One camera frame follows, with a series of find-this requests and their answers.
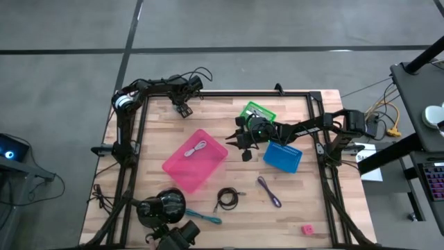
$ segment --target purple keyboard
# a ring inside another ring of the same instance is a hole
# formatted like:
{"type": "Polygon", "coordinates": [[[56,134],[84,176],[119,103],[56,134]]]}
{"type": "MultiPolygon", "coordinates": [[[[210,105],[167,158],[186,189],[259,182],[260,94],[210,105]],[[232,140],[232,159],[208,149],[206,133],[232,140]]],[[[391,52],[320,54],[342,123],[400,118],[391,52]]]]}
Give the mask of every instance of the purple keyboard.
{"type": "Polygon", "coordinates": [[[423,167],[433,201],[444,201],[444,167],[423,167]]]}

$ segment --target pink plastic bin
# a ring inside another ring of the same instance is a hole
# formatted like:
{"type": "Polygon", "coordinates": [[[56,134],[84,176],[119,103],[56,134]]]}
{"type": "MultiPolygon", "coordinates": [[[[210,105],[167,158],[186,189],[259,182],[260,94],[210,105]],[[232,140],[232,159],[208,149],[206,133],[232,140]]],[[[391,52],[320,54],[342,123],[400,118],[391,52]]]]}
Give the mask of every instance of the pink plastic bin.
{"type": "Polygon", "coordinates": [[[162,169],[173,178],[179,186],[192,193],[211,175],[211,173],[225,160],[228,151],[211,135],[198,129],[174,154],[162,165],[162,169]],[[207,145],[195,151],[189,157],[184,154],[193,149],[200,141],[207,145]]]}

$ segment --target blue light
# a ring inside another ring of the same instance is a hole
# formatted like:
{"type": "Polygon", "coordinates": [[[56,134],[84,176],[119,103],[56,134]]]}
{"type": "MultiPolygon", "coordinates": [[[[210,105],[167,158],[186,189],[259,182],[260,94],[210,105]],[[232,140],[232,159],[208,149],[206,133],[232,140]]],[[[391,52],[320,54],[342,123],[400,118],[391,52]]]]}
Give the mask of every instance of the blue light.
{"type": "Polygon", "coordinates": [[[14,157],[14,153],[13,153],[12,151],[7,151],[7,152],[5,153],[5,157],[6,157],[7,159],[11,159],[12,157],[14,157]]]}

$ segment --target concrete floor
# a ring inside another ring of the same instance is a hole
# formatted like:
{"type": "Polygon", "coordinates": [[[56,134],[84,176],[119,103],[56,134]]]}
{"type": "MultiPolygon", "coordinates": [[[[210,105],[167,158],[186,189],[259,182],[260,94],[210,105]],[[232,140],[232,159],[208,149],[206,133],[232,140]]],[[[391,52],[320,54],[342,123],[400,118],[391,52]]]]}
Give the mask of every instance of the concrete floor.
{"type": "MultiPolygon", "coordinates": [[[[137,0],[0,0],[0,50],[123,49],[137,0]]],[[[427,45],[444,34],[434,1],[416,0],[144,0],[134,48],[427,45]]],[[[342,94],[387,78],[393,63],[421,51],[134,54],[123,84],[197,66],[212,70],[205,89],[339,89],[342,94]]],[[[37,161],[57,172],[65,195],[26,208],[14,249],[77,244],[122,54],[0,54],[1,132],[31,142],[37,161]]],[[[389,82],[343,99],[365,111],[389,82]]],[[[413,132],[402,101],[400,130],[413,132]]],[[[444,238],[416,183],[426,222],[405,219],[406,194],[368,196],[378,242],[437,249],[444,238]]],[[[60,191],[52,183],[38,191],[60,191]]]]}

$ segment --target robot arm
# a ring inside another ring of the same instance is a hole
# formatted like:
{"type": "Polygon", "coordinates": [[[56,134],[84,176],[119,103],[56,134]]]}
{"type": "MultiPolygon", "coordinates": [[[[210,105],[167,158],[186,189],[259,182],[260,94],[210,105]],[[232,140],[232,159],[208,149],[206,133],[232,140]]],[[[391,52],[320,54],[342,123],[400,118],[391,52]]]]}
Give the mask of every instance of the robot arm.
{"type": "Polygon", "coordinates": [[[318,131],[332,131],[337,134],[335,140],[326,145],[325,161],[331,165],[340,165],[341,152],[353,138],[360,138],[366,132],[364,114],[358,110],[340,110],[334,113],[325,113],[321,116],[309,119],[297,124],[282,124],[270,122],[263,117],[237,117],[236,132],[226,139],[236,138],[236,142],[227,144],[243,149],[243,161],[251,159],[250,148],[256,148],[257,143],[276,142],[282,146],[294,142],[304,135],[311,135],[318,131]],[[334,118],[343,116],[343,127],[335,126],[334,118]]]}
{"type": "Polygon", "coordinates": [[[186,102],[200,96],[203,84],[198,76],[187,80],[182,76],[169,79],[137,79],[129,86],[117,91],[111,99],[117,115],[117,141],[112,146],[112,155],[120,165],[132,167],[136,163],[134,149],[131,146],[131,128],[137,109],[144,100],[154,94],[167,94],[176,110],[186,118],[193,113],[186,102]]]}

